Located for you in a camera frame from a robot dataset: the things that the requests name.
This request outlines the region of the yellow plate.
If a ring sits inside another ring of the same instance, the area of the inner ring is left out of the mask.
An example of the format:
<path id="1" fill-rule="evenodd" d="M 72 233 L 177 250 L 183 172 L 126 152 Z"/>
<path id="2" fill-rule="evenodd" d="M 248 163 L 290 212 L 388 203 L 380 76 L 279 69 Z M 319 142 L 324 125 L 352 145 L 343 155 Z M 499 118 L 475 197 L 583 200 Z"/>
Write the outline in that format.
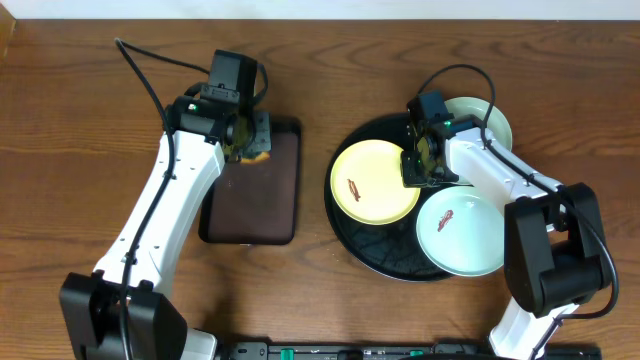
<path id="1" fill-rule="evenodd" d="M 404 186 L 402 148 L 371 139 L 342 151 L 329 171 L 332 197 L 350 218 L 367 225 L 386 225 L 408 215 L 420 190 Z"/>

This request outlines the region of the mint plate with red stain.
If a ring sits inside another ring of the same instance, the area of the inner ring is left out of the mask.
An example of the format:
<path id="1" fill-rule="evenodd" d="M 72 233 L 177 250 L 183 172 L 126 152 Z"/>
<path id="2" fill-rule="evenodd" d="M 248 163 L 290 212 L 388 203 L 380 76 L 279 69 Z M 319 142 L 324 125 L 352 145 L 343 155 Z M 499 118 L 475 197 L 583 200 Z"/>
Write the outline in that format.
<path id="1" fill-rule="evenodd" d="M 504 264 L 504 217 L 474 187 L 430 196 L 418 213 L 416 235 L 426 257 L 453 275 L 484 276 Z"/>

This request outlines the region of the pale green plate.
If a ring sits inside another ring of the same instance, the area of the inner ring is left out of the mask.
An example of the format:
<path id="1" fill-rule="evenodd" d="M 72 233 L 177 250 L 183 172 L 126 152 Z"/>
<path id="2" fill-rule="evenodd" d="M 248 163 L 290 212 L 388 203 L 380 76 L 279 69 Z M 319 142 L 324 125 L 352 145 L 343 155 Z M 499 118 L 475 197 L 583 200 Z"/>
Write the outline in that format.
<path id="1" fill-rule="evenodd" d="M 444 102 L 447 110 L 455 117 L 475 115 L 480 120 L 488 110 L 489 102 L 476 97 L 456 97 Z M 513 135 L 510 124 L 504 114 L 494 106 L 488 120 L 488 129 L 495 139 L 507 150 L 513 148 Z"/>

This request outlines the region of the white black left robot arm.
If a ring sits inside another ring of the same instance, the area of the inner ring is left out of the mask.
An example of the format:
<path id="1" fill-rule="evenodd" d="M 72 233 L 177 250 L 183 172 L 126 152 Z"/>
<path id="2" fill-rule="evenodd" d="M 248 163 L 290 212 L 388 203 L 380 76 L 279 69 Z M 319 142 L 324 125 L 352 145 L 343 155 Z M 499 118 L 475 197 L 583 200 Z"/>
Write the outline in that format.
<path id="1" fill-rule="evenodd" d="M 59 300 L 78 359 L 212 359 L 218 341 L 170 301 L 198 209 L 227 161 L 271 148 L 270 115 L 239 93 L 182 95 L 127 223 L 89 275 L 70 273 Z"/>

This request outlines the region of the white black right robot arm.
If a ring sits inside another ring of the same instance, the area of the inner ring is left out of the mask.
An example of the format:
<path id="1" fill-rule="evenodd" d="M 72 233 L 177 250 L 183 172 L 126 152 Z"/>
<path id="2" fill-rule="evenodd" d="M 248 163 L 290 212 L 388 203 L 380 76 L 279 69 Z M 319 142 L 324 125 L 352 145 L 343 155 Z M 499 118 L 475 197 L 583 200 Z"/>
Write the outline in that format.
<path id="1" fill-rule="evenodd" d="M 495 355 L 539 359 L 565 321 L 613 310 L 620 282 L 590 187 L 538 173 L 474 115 L 435 116 L 413 128 L 415 145 L 401 156 L 406 186 L 462 177 L 502 214 L 511 300 L 489 335 Z"/>

